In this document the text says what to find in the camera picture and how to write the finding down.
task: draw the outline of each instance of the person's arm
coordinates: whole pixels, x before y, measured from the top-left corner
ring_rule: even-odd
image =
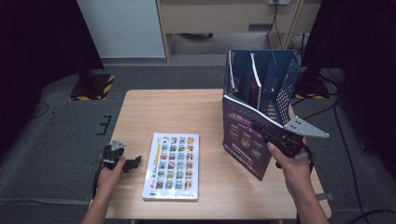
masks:
[[[92,200],[91,206],[81,222],[82,224],[105,222],[111,195],[114,188],[119,183],[122,166],[124,164],[125,158],[120,157],[117,166],[113,170],[104,167],[100,171],[95,198]]]
[[[294,200],[301,223],[329,223],[312,186],[308,158],[288,158],[275,145],[268,143],[267,146],[282,167],[286,186]]]

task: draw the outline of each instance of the white cabinet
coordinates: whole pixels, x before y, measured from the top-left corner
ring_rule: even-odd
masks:
[[[175,34],[270,34],[273,49],[286,48],[295,33],[311,30],[321,0],[290,0],[285,6],[268,0],[157,0],[168,61]]]
[[[165,58],[156,0],[78,0],[101,58]]]

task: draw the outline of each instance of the yellow black warning tape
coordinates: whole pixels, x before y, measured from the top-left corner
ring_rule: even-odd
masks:
[[[106,86],[103,89],[103,93],[100,95],[80,95],[80,96],[74,96],[74,97],[70,97],[71,101],[90,101],[90,100],[104,100],[107,95],[108,92],[111,89],[111,85],[113,84],[114,78],[116,76],[111,75],[108,77],[108,81],[106,83]]]
[[[318,94],[295,94],[296,99],[326,99],[327,97]]]

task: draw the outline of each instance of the book cover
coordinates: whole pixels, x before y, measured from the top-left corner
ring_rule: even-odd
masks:
[[[223,96],[222,108],[224,150],[262,181],[272,156],[253,122],[275,135],[281,134],[283,127],[231,94]]]
[[[199,134],[154,133],[142,198],[197,201]]]

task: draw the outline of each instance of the black cable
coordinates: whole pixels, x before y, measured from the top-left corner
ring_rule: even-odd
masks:
[[[305,150],[308,153],[309,162],[310,163],[313,162],[312,158],[314,157],[314,155],[312,154],[311,149],[309,149],[309,147],[306,144],[304,144],[304,143],[303,143],[302,148],[303,148],[303,150]]]
[[[346,13],[347,9],[350,7],[351,3],[353,2],[353,0],[349,0],[349,2],[346,4],[346,6],[344,7],[343,11],[340,13],[339,17],[337,18],[337,20],[335,21],[335,23],[332,25],[332,28],[330,29],[330,31],[324,36],[323,41],[319,44],[319,46],[317,47],[317,49],[314,51],[314,53],[311,56],[311,60],[309,62],[309,65],[307,66],[307,70],[305,70],[305,72],[307,74],[311,73],[311,69],[313,69],[312,67],[317,66],[317,64],[320,62],[320,60],[322,60],[322,57],[325,56],[325,53],[323,53],[323,51],[325,50],[325,48],[327,47],[326,44],[328,43],[329,39],[332,37],[333,35],[333,31],[335,30],[335,28],[338,25],[338,22],[341,20],[341,18],[344,16],[344,14]],[[313,76],[307,76],[307,78],[305,78],[305,76],[303,77],[303,83],[306,86],[312,86],[314,83],[314,79],[318,79],[317,76],[313,77]]]
[[[316,115],[323,114],[324,112],[331,110],[333,107],[335,107],[335,106],[337,105],[337,103],[338,103],[340,100],[341,100],[340,97],[338,97],[338,99],[335,101],[335,103],[332,104],[331,106],[329,106],[329,107],[327,107],[327,108],[324,108],[324,109],[322,109],[322,110],[320,110],[320,111],[318,111],[318,112],[316,112],[316,113],[314,113],[314,114],[312,114],[312,115],[309,115],[309,116],[307,116],[307,117],[305,117],[305,118],[303,118],[303,119],[304,119],[304,120],[310,119],[310,118],[312,118],[312,117],[314,117],[314,116],[316,116]]]
[[[341,74],[341,79],[338,79],[337,77],[335,77],[335,75],[332,73],[332,71],[330,71],[330,68],[327,68],[327,71],[329,72],[329,74],[332,77],[332,79],[334,79],[336,82],[338,82],[340,86],[343,85],[343,82],[344,82],[344,79],[345,79],[344,70],[343,70],[343,73]]]
[[[297,104],[299,104],[300,102],[302,102],[302,101],[304,101],[304,100],[306,100],[307,98],[304,98],[304,99],[301,99],[301,100],[299,100],[299,101],[297,101],[297,102],[294,102],[293,104],[291,104],[291,105],[297,105]]]
[[[322,71],[319,71],[319,77],[321,77],[321,79],[327,81],[330,85],[332,85],[336,91],[339,91],[339,89],[341,88],[341,84],[339,82],[334,81],[333,79],[327,77],[326,75],[324,75]]]
[[[297,36],[297,35],[302,36],[302,37],[303,37],[303,38],[302,38],[303,41],[302,41],[301,47],[296,49],[296,48],[294,47],[293,41],[294,41],[294,37]],[[303,56],[303,51],[304,51],[304,49],[306,48],[306,46],[304,45],[304,39],[305,39],[305,38],[309,38],[309,35],[306,35],[305,33],[302,33],[302,34],[295,34],[295,35],[292,35],[291,38],[290,38],[291,48],[294,49],[294,51],[295,51],[296,53],[298,53],[298,51],[300,51],[300,53],[301,53],[302,56]]]
[[[300,49],[300,52],[301,52],[301,57],[302,57],[302,58],[304,57],[304,52],[303,52],[303,48],[304,48],[304,38],[305,38],[305,33],[303,33],[303,38],[301,38],[301,49]]]
[[[333,110],[334,110],[335,121],[336,121],[337,126],[338,126],[338,131],[340,132],[341,138],[343,139],[344,148],[346,149],[347,158],[349,160],[350,169],[352,171],[352,178],[353,178],[353,183],[354,183],[354,186],[355,186],[356,197],[358,199],[359,209],[361,210],[361,214],[363,215],[364,214],[363,205],[361,204],[361,195],[359,193],[358,181],[356,179],[356,174],[355,174],[355,167],[353,166],[353,162],[352,162],[352,158],[350,156],[349,148],[347,147],[347,141],[346,141],[346,139],[344,137],[343,130],[341,129],[340,121],[338,120],[336,106],[334,106]],[[367,219],[367,217],[364,217],[364,220],[366,221],[366,223],[370,223],[369,220]]]
[[[391,213],[391,214],[396,214],[396,211],[393,211],[393,210],[390,210],[390,209],[375,209],[375,210],[373,210],[373,211],[364,213],[364,214],[361,215],[361,216],[355,217],[353,220],[351,220],[350,222],[348,222],[348,224],[355,223],[356,221],[359,221],[359,220],[361,220],[362,218],[366,218],[366,217],[368,217],[368,216],[370,216],[370,215],[374,215],[374,214],[377,214],[377,213]]]
[[[99,179],[99,174],[102,171],[102,169],[105,168],[105,166],[102,164],[102,161],[99,162],[98,168],[96,170],[95,176],[93,178],[93,184],[92,184],[92,199],[95,198],[96,196],[96,189],[98,187],[98,179]]]
[[[46,106],[47,106],[47,109],[46,109],[46,111],[44,111],[44,112],[43,112],[43,113],[41,113],[40,115],[37,115],[37,116],[32,116],[32,117],[31,117],[31,119],[37,119],[37,118],[40,118],[41,116],[43,116],[43,115],[45,115],[47,112],[49,112],[49,110],[50,110],[50,105],[49,105],[49,104],[47,104],[47,103],[45,103],[45,102],[40,102],[39,104],[46,105]]]
[[[89,205],[84,200],[69,200],[69,199],[51,199],[51,198],[13,198],[0,199],[0,204],[19,203],[19,204],[60,204],[60,205]]]
[[[268,33],[267,33],[267,35],[266,35],[267,44],[268,44],[268,49],[271,49],[270,39],[269,39],[268,36],[269,36],[269,34],[271,33],[271,30],[272,30],[272,27],[273,27],[273,26],[275,26],[275,28],[276,28],[277,37],[279,38],[279,43],[280,43],[280,46],[282,47],[282,40],[280,39],[280,34],[279,34],[279,31],[277,30],[277,25],[276,25],[276,14],[277,14],[277,5],[278,5],[277,0],[274,0],[274,3],[275,3],[275,15],[274,15],[273,21],[272,21],[272,23],[271,23],[271,29],[268,31]]]

